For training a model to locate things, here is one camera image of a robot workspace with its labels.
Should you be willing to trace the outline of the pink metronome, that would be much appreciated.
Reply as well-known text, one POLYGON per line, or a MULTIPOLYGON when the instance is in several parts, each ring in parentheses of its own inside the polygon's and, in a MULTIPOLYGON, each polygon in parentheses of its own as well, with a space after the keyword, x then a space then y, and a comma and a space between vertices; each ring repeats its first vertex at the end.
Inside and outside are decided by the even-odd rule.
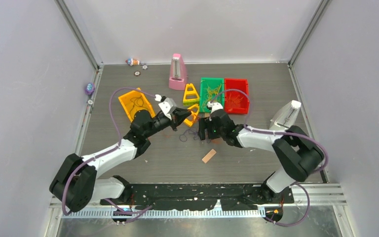
POLYGON ((169 88, 173 90, 185 90, 188 82, 188 73, 182 56, 174 53, 171 60, 169 74, 169 88))

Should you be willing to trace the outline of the small toy figurine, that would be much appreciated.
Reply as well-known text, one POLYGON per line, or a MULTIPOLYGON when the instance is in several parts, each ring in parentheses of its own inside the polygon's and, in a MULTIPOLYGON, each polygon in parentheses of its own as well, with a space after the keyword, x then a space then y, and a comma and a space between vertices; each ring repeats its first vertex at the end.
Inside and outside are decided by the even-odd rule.
POLYGON ((128 59, 126 59, 125 63, 127 65, 129 65, 129 66, 137 66, 137 65, 141 64, 140 60, 134 59, 134 58, 128 58, 128 59))

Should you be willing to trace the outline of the yellow triangle block lower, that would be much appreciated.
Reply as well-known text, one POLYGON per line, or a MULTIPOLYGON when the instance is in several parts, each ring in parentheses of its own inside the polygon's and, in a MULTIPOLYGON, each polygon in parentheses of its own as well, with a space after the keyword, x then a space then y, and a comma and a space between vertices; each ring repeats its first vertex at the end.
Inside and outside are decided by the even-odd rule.
POLYGON ((184 120, 184 124, 188 127, 192 127, 198 120, 199 105, 191 105, 190 107, 188 107, 188 110, 190 110, 191 115, 184 120))

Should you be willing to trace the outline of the green plastic bin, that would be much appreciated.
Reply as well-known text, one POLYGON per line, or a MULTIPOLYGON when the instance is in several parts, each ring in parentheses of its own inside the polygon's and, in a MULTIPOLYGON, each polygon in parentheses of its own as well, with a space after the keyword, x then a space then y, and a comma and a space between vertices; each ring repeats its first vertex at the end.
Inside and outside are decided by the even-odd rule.
POLYGON ((201 113, 209 113, 207 102, 211 101, 218 93, 225 89, 224 78, 201 78, 200 79, 200 101, 201 113))

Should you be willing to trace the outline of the yellow triangle block upper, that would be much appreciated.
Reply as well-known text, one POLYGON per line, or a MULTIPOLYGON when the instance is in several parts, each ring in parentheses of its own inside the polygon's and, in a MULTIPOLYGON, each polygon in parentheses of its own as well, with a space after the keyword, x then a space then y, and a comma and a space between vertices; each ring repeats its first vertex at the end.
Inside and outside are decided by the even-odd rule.
POLYGON ((184 89, 183 95, 183 105, 184 106, 192 106, 195 104, 199 104, 200 96, 193 85, 193 83, 187 83, 184 89))

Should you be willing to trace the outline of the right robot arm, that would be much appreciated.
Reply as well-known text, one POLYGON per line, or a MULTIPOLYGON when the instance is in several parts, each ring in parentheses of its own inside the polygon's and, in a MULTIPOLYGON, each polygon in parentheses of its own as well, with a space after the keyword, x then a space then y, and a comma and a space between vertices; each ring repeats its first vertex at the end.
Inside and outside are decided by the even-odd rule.
POLYGON ((236 124, 223 109, 198 122, 201 140, 221 138, 229 146, 274 152, 281 166, 260 187, 267 202, 276 202, 282 191, 295 182, 305 181, 326 157, 325 151, 298 126, 284 131, 258 129, 236 124))

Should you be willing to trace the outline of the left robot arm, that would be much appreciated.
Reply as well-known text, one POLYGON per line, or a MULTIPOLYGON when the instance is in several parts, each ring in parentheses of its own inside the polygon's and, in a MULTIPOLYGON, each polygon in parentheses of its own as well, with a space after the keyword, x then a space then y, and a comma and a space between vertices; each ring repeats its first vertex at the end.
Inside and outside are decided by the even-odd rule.
POLYGON ((160 111, 152 117, 147 110, 139 110, 130 124, 130 130, 108 148, 83 157, 68 155, 49 186, 50 192, 62 203, 64 215, 78 212, 89 202, 113 198, 127 204, 132 192, 120 178, 98 180, 113 167, 141 156, 150 146, 149 137, 166 129, 173 130, 191 115, 191 110, 175 108, 165 115, 160 111))

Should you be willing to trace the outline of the yellow triangle block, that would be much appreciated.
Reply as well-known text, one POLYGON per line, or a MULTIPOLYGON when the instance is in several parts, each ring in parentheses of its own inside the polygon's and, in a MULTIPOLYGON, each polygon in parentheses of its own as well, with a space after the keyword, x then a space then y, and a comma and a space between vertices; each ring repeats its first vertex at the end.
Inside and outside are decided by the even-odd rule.
POLYGON ((191 115, 184 120, 184 124, 188 127, 192 127, 198 120, 199 105, 191 105, 190 107, 188 107, 188 110, 190 110, 191 115))
POLYGON ((193 83, 187 83, 184 89, 183 95, 183 105, 184 106, 192 106, 195 104, 199 104, 200 96, 193 85, 193 83))

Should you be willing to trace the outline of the red plastic bin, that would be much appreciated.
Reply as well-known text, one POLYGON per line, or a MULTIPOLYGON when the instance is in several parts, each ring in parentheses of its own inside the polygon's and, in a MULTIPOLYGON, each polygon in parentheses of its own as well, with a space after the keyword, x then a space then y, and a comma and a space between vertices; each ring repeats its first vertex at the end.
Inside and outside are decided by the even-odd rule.
MULTIPOLYGON (((249 84, 247 79, 224 78, 225 90, 237 89, 249 95, 249 84)), ((229 114, 245 115, 249 112, 249 100, 239 91, 228 91, 225 93, 224 110, 229 114)))

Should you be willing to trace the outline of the orange plastic bin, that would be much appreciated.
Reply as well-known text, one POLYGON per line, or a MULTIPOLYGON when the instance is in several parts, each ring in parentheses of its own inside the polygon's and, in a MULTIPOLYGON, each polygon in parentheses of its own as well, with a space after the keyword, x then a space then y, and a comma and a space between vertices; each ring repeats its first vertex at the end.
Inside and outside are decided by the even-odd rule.
POLYGON ((131 122, 134 120, 136 113, 141 110, 148 111, 151 118, 155 116, 152 104, 149 102, 147 95, 139 87, 125 88, 123 90, 127 90, 127 92, 118 96, 118 100, 131 122))

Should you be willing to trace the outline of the purple toy ball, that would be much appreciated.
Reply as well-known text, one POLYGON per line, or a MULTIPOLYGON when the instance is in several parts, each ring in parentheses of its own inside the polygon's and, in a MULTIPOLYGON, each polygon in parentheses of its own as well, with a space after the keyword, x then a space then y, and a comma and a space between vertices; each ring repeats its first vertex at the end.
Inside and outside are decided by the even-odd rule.
POLYGON ((88 83, 86 85, 86 87, 85 87, 85 94, 88 95, 88 96, 90 96, 90 95, 92 95, 94 93, 94 91, 95 91, 95 85, 94 85, 94 83, 91 83, 91 82, 88 83))

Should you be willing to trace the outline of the white metronome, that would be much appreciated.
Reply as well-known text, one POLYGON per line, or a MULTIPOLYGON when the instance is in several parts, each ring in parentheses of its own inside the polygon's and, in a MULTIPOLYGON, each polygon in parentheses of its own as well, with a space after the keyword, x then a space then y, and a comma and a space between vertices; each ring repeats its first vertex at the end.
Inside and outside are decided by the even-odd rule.
POLYGON ((283 106, 270 120, 270 130, 285 131, 294 125, 300 112, 302 103, 292 100, 283 106))

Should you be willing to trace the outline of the flat wooden block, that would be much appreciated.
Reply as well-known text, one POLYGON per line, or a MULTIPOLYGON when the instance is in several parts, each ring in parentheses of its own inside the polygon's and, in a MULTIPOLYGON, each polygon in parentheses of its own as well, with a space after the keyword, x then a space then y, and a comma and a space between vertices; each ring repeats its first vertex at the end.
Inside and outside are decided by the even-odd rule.
POLYGON ((215 154, 216 150, 211 149, 201 160, 203 163, 207 163, 215 154))

